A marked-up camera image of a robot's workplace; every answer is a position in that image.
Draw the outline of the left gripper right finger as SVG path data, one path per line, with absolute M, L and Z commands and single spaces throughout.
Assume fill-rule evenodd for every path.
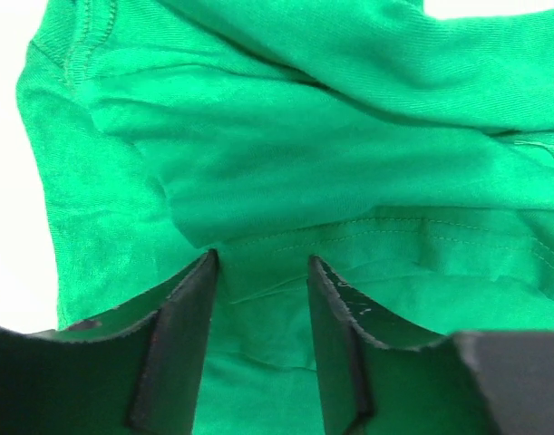
M 554 331 L 440 335 L 308 262 L 328 434 L 554 434 Z

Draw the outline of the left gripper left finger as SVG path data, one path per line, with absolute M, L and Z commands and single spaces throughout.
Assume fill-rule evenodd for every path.
M 189 434 L 217 288 L 209 251 L 60 331 L 0 326 L 0 434 Z

